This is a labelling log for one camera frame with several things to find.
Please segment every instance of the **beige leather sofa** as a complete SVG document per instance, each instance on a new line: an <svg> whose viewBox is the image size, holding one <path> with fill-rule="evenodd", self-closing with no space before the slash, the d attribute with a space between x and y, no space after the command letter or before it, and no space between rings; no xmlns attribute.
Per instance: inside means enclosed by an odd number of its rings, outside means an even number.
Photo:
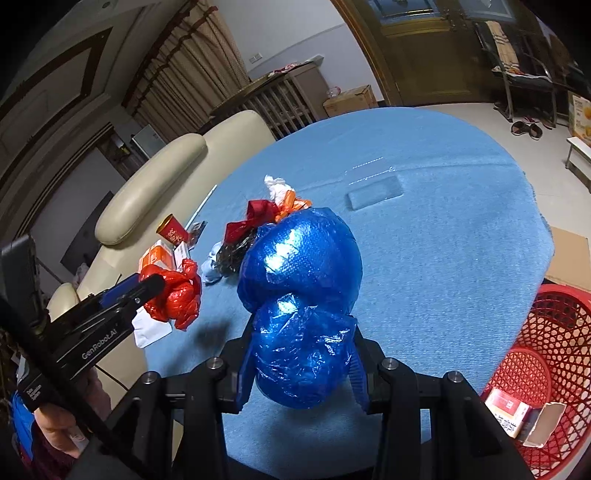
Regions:
<svg viewBox="0 0 591 480"><path fill-rule="evenodd" d="M48 305L51 318L136 272L140 256L159 239L156 228L169 213L185 225L215 184L274 141L262 118L245 111L203 136L187 134L166 145L107 205L95 229L102 244L99 253L77 290L66 283L53 294ZM144 354L133 336L99 365L127 386L146 369ZM101 380L113 404L117 403L122 389L107 377Z"/></svg>

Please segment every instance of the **screw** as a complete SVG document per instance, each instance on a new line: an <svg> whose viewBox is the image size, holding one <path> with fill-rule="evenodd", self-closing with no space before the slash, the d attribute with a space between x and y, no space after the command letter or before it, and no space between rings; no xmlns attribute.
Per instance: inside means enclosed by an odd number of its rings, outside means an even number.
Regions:
<svg viewBox="0 0 591 480"><path fill-rule="evenodd" d="M382 360L382 367L386 370L396 370L398 368L398 360L395 358L386 357Z"/></svg>
<svg viewBox="0 0 591 480"><path fill-rule="evenodd" d="M207 368L211 370L217 370L223 366L223 359L219 358L218 356L213 356L205 363Z"/></svg>
<svg viewBox="0 0 591 480"><path fill-rule="evenodd" d="M447 377L454 383L461 383L464 380L464 375L462 375L459 371L454 370L452 372L447 373Z"/></svg>
<svg viewBox="0 0 591 480"><path fill-rule="evenodd" d="M158 372L146 372L142 375L142 383L150 385L151 383L154 383L156 380L158 380L159 376L160 375Z"/></svg>

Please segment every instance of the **door glass panel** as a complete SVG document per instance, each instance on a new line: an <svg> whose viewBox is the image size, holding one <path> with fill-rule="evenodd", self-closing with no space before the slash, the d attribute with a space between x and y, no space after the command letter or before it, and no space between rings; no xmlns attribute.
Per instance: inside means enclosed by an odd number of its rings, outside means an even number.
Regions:
<svg viewBox="0 0 591 480"><path fill-rule="evenodd" d="M514 22L515 17L506 0L459 0L468 18Z"/></svg>
<svg viewBox="0 0 591 480"><path fill-rule="evenodd" d="M439 17L433 0L366 0L382 25L412 18Z"/></svg>

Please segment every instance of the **white tissue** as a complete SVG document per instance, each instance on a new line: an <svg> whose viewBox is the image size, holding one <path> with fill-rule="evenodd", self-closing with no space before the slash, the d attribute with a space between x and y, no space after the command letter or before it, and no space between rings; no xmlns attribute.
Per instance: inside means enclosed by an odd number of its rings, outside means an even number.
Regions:
<svg viewBox="0 0 591 480"><path fill-rule="evenodd" d="M274 179L270 175L265 175L265 185L267 185L267 188L269 189L270 200L275 202L275 205L278 207L283 203L287 192L293 190L293 188L285 183L284 179Z"/></svg>
<svg viewBox="0 0 591 480"><path fill-rule="evenodd" d="M222 247L222 242L216 243L207 256L207 260L201 264L201 279L205 285L211 285L222 278L222 274L217 271L217 253Z"/></svg>
<svg viewBox="0 0 591 480"><path fill-rule="evenodd" d="M168 322L154 320L143 307L138 309L138 313L131 321L131 324L134 326L135 344L139 348L147 347L173 331Z"/></svg>

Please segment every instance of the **human hand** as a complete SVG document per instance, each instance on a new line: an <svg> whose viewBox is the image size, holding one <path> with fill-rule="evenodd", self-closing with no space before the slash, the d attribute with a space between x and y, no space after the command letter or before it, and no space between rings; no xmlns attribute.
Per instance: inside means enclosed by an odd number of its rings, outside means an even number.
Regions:
<svg viewBox="0 0 591 480"><path fill-rule="evenodd" d="M103 390L94 368L89 370L83 382L85 384L81 388L82 395L101 420L105 420L111 413L111 398ZM68 434L68 429L76 426L76 419L72 413L48 403L36 409L34 415L39 429L53 448L74 458L80 456L80 450Z"/></svg>

